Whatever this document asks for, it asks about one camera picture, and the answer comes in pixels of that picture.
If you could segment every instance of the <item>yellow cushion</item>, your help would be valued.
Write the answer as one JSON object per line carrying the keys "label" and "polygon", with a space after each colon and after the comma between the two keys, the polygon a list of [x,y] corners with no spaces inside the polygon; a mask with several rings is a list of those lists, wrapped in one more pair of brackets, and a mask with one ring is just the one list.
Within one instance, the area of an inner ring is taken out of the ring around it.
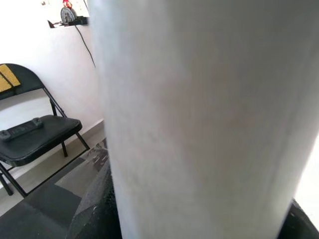
{"label": "yellow cushion", "polygon": [[5,78],[10,81],[13,86],[19,86],[20,81],[14,75],[14,73],[9,69],[6,64],[0,65],[0,93],[2,91],[9,90],[11,85],[7,82]]}

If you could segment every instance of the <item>chair seat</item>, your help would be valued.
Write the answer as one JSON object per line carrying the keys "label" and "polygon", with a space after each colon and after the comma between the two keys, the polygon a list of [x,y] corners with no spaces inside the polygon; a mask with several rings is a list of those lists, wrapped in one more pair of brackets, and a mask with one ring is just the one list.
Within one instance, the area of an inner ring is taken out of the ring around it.
{"label": "chair seat", "polygon": [[7,142],[0,141],[0,160],[11,166],[26,165],[82,128],[77,119],[48,115],[41,120],[43,127]]}

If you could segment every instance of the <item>chair leg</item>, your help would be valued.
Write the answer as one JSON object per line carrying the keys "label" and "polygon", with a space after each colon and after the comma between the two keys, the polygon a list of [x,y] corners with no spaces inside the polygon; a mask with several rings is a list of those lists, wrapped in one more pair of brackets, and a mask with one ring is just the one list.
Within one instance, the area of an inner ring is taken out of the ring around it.
{"label": "chair leg", "polygon": [[6,190],[6,192],[8,193],[8,195],[12,196],[13,195],[13,191],[11,190],[9,185],[6,183],[6,181],[2,177],[2,174],[0,174],[0,182],[2,183],[2,185],[3,185],[4,189]]}
{"label": "chair leg", "polygon": [[81,143],[84,145],[84,147],[86,148],[86,150],[90,149],[90,146],[85,142],[84,138],[82,138],[82,136],[79,133],[76,133],[76,136],[78,136],[79,140],[81,141]]}
{"label": "chair leg", "polygon": [[64,142],[62,142],[62,143],[61,143],[61,145],[62,145],[62,149],[63,149],[64,157],[67,157],[67,156],[68,156],[68,152],[66,151],[65,143],[64,143]]}
{"label": "chair leg", "polygon": [[11,174],[5,169],[5,167],[0,163],[0,171],[2,174],[10,181],[10,183],[17,189],[17,191],[23,196],[24,198],[28,196],[28,194],[21,188],[18,182],[11,176]]}

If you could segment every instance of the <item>black folding chair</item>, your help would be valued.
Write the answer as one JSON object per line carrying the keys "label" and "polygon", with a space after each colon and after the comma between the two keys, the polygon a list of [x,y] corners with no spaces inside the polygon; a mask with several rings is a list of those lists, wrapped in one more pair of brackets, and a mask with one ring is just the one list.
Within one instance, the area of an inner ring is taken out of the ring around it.
{"label": "black folding chair", "polygon": [[[0,92],[0,100],[9,98],[11,96],[19,95],[25,92],[30,92],[38,89],[43,89],[47,94],[52,106],[53,115],[43,116],[38,120],[41,123],[41,127],[31,129],[28,132],[22,132],[18,136],[13,137],[9,140],[0,139],[0,161],[3,161],[12,167],[23,166],[34,160],[36,160],[41,155],[45,154],[55,146],[61,144],[64,156],[67,157],[67,151],[64,141],[69,137],[76,135],[81,143],[88,150],[90,147],[79,134],[82,128],[81,121],[77,119],[71,119],[66,116],[63,109],[56,102],[53,96],[50,94],[45,85],[37,77],[35,73],[29,69],[19,66],[16,64],[6,64],[11,72],[19,80],[19,86],[13,86],[6,91]],[[26,197],[27,193],[22,189],[22,187],[17,183],[17,181],[11,176],[9,171],[0,163],[0,182],[6,189],[9,195],[13,192],[7,185],[6,181],[2,177],[4,175],[10,183],[18,190],[18,192]]]}

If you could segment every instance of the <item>white cylinder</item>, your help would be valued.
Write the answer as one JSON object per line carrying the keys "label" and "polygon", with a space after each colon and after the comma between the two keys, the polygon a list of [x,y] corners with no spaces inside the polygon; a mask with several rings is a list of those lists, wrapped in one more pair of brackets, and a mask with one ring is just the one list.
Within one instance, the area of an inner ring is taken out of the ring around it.
{"label": "white cylinder", "polygon": [[93,0],[124,239],[274,239],[319,125],[319,1]]}

